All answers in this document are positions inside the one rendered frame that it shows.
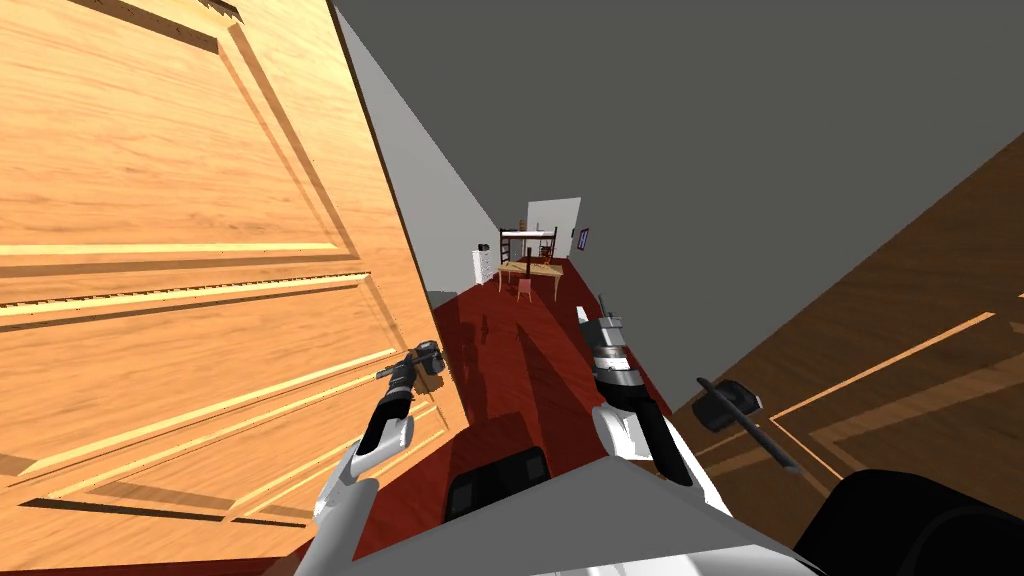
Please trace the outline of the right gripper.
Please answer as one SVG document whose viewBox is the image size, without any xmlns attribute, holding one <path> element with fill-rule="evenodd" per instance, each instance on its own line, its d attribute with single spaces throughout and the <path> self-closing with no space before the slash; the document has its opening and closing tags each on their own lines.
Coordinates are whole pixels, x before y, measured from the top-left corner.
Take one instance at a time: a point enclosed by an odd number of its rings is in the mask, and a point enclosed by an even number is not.
<svg viewBox="0 0 1024 576">
<path fill-rule="evenodd" d="M 594 297 L 593 305 L 578 305 L 575 307 L 577 320 L 580 324 L 593 324 L 596 327 L 608 328 L 612 326 L 612 316 L 608 312 L 605 299 L 602 294 Z"/>
</svg>

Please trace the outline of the dark grey lever door handle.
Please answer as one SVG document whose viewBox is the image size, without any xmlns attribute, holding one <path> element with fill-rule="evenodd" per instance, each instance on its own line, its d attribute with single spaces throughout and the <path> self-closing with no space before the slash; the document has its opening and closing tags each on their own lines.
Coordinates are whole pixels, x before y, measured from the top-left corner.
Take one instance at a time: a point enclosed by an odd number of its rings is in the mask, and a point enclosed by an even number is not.
<svg viewBox="0 0 1024 576">
<path fill-rule="evenodd" d="M 417 377 L 417 368 L 428 375 L 438 375 L 445 369 L 445 360 L 437 341 L 427 340 L 410 349 L 399 362 L 377 372 L 374 377 L 389 377 L 391 383 L 410 384 Z"/>
</svg>

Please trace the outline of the light wooden table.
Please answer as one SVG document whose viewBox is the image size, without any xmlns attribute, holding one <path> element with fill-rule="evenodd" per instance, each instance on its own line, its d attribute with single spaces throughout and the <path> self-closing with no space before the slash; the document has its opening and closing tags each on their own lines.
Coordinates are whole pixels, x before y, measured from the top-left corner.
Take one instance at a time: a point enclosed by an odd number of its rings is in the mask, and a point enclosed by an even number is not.
<svg viewBox="0 0 1024 576">
<path fill-rule="evenodd" d="M 497 269 L 498 290 L 502 291 L 503 286 L 508 284 L 518 288 L 520 280 L 527 277 L 549 277 L 554 279 L 553 299 L 557 299 L 558 287 L 561 278 L 564 276 L 563 269 L 555 264 L 534 264 L 529 262 L 508 261 L 502 263 Z"/>
</svg>

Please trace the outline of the dark wooden bunk bed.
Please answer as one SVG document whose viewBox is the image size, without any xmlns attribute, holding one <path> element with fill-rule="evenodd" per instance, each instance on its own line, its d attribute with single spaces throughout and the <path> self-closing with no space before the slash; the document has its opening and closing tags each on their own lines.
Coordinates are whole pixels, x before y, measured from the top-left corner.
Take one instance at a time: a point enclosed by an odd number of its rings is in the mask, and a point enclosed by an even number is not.
<svg viewBox="0 0 1024 576">
<path fill-rule="evenodd" d="M 526 241 L 545 241 L 549 242 L 550 254 L 546 255 L 545 258 L 550 260 L 553 257 L 553 250 L 557 239 L 558 229 L 554 230 L 512 230 L 501 228 L 499 230 L 500 237 L 500 262 L 502 264 L 511 262 L 511 245 L 513 241 L 520 241 L 525 244 Z"/>
</svg>

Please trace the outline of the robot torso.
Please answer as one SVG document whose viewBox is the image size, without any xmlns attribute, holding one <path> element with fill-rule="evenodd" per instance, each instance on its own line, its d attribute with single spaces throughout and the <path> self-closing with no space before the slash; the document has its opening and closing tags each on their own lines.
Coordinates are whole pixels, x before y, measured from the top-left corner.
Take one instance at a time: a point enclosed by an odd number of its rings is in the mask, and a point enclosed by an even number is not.
<svg viewBox="0 0 1024 576">
<path fill-rule="evenodd" d="M 456 476 L 442 523 L 344 576 L 826 576 L 741 523 L 709 477 L 608 456 L 552 476 L 530 448 Z"/>
</svg>

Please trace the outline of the light wooden door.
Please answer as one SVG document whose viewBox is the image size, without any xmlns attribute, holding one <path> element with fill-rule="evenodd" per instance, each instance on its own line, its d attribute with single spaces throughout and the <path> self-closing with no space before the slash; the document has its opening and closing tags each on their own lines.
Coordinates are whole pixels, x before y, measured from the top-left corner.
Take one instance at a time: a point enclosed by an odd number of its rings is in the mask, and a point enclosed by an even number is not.
<svg viewBox="0 0 1024 576">
<path fill-rule="evenodd" d="M 0 0 L 0 571 L 284 556 L 437 335 L 328 0 Z"/>
</svg>

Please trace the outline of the dark brown wooden door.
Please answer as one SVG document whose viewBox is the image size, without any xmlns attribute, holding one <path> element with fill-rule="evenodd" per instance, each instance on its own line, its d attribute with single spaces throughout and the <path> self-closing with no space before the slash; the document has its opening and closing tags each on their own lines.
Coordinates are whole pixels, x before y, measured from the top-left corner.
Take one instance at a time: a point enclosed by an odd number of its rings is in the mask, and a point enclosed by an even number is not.
<svg viewBox="0 0 1024 576">
<path fill-rule="evenodd" d="M 675 422 L 732 516 L 783 544 L 868 468 L 1024 518 L 1024 133 L 724 377 L 799 474 L 689 407 Z"/>
</svg>

